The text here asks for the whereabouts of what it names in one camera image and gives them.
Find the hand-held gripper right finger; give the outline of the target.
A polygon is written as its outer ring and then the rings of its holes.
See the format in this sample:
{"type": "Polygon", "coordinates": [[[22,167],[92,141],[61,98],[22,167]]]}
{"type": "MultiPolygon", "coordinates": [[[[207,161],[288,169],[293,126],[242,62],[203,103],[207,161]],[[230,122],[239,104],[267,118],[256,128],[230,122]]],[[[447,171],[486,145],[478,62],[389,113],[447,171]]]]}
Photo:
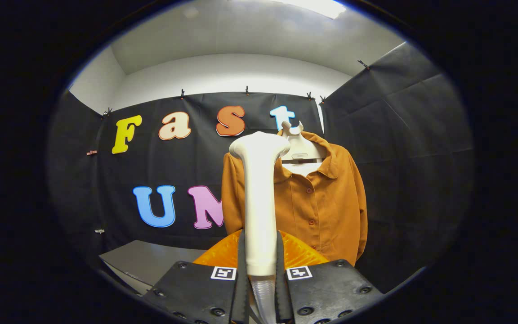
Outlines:
{"type": "Polygon", "coordinates": [[[278,233],[275,306],[280,322],[340,324],[383,297],[348,261],[328,261],[298,238],[278,233]]]}

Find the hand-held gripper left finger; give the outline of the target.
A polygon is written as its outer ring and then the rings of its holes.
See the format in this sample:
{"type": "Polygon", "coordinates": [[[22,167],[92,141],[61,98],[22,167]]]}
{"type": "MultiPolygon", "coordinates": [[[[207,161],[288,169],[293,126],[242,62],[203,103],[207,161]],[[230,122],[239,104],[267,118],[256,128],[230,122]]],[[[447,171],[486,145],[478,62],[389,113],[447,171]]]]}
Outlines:
{"type": "Polygon", "coordinates": [[[175,324],[246,324],[245,232],[222,239],[195,262],[177,261],[143,296],[175,324]]]}

